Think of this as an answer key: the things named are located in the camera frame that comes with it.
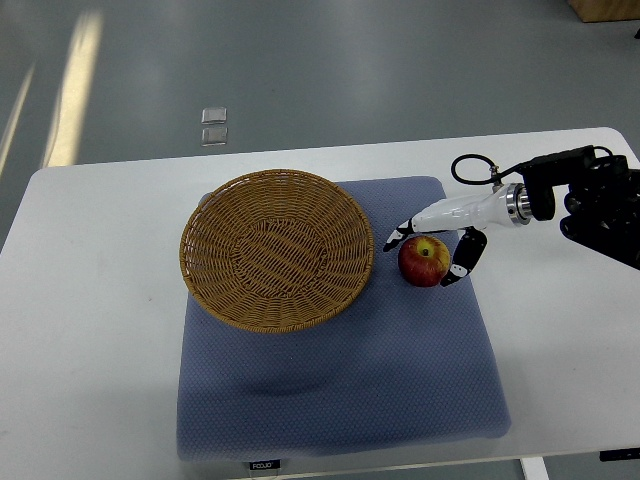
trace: white robotic hand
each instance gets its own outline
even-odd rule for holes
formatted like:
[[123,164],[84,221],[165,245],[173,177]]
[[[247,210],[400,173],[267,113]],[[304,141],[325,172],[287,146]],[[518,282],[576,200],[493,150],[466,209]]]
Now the white robotic hand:
[[526,190],[521,183],[500,187],[491,195],[472,195],[443,199],[399,225],[391,234],[383,251],[395,248],[412,233],[436,233],[466,230],[453,254],[451,268],[442,280],[443,286],[467,276],[475,267],[487,243],[483,230],[489,223],[505,227],[526,225],[531,211]]

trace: red apple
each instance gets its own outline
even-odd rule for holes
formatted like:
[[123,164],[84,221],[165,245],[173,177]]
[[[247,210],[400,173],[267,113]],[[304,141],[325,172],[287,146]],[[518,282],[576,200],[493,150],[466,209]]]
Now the red apple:
[[447,246],[435,237],[413,237],[398,252],[398,267],[404,279],[416,287],[433,287],[449,271]]

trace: blue cushion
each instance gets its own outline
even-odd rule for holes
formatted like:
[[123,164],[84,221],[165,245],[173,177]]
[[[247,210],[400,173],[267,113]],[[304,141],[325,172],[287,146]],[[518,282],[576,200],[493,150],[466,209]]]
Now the blue cushion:
[[[382,252],[399,223],[444,197],[440,182],[340,185],[366,212],[376,243],[371,279],[344,312],[300,332],[259,334],[217,320],[189,296],[181,459],[333,455],[499,437],[509,429],[471,280],[412,287],[398,271],[399,248]],[[437,236],[453,253],[457,234]]]

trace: concrete floor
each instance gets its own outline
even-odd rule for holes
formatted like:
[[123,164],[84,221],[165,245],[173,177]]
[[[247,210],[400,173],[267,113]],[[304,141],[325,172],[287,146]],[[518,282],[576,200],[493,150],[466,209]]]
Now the concrete floor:
[[[583,24],[564,0],[0,0],[0,130],[34,67],[3,143],[0,246],[64,130],[87,12],[102,30],[73,163],[599,126],[640,153],[640,22]],[[200,146],[207,106],[228,108],[225,146]],[[552,480],[640,476],[597,453],[546,462]],[[379,478],[523,476],[514,461]]]

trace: woven basket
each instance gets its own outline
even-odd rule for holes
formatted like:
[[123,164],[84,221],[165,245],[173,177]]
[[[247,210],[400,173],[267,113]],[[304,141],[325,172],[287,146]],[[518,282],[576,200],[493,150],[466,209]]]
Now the woven basket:
[[238,177],[206,197],[180,243],[191,294],[211,315],[253,332],[324,322],[362,291],[371,227],[338,185],[296,170]]

